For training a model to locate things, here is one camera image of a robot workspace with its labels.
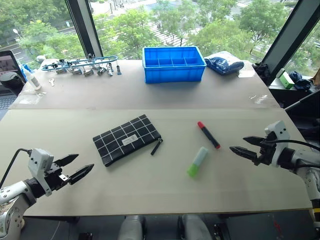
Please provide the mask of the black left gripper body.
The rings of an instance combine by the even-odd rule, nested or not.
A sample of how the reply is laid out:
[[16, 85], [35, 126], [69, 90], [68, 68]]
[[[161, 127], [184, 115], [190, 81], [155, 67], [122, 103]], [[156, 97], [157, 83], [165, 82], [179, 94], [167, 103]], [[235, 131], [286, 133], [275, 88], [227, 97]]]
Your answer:
[[69, 183], [69, 177], [62, 171], [60, 166], [52, 163], [49, 170], [45, 172], [44, 179], [52, 191], [58, 191]]

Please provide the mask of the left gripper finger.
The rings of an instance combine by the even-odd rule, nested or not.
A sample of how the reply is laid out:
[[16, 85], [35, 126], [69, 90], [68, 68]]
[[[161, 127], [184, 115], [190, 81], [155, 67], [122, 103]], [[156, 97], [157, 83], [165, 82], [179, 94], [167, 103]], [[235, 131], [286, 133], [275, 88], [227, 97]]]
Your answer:
[[84, 178], [94, 167], [94, 164], [85, 165], [84, 167], [77, 170], [74, 174], [69, 177], [68, 183], [70, 185], [75, 184], [82, 178]]
[[56, 161], [54, 161], [54, 163], [59, 166], [59, 167], [64, 167], [68, 164], [70, 164], [73, 160], [75, 160], [77, 157], [79, 156], [79, 154], [69, 154], [61, 159], [58, 159]]

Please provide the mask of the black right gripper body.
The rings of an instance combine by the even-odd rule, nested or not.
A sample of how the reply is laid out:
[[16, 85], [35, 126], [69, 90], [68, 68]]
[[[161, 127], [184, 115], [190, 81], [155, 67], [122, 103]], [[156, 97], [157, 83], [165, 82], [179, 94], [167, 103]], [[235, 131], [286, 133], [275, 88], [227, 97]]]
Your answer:
[[272, 163], [276, 151], [276, 143], [272, 143], [272, 141], [275, 140], [277, 140], [277, 136], [274, 131], [264, 138], [264, 141], [260, 146], [260, 156], [258, 157], [257, 163], [253, 163], [254, 165], [258, 166], [259, 164], [265, 164], [268, 166]]

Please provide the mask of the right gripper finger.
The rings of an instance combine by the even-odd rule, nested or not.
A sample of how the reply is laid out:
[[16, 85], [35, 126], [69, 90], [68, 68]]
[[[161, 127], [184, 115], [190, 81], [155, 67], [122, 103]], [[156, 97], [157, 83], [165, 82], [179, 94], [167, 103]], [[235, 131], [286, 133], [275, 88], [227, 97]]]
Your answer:
[[265, 140], [263, 137], [258, 137], [258, 136], [246, 136], [243, 138], [247, 143], [261, 147], [262, 142]]
[[229, 149], [236, 155], [252, 161], [254, 164], [258, 162], [258, 156], [256, 152], [240, 146], [230, 146]]

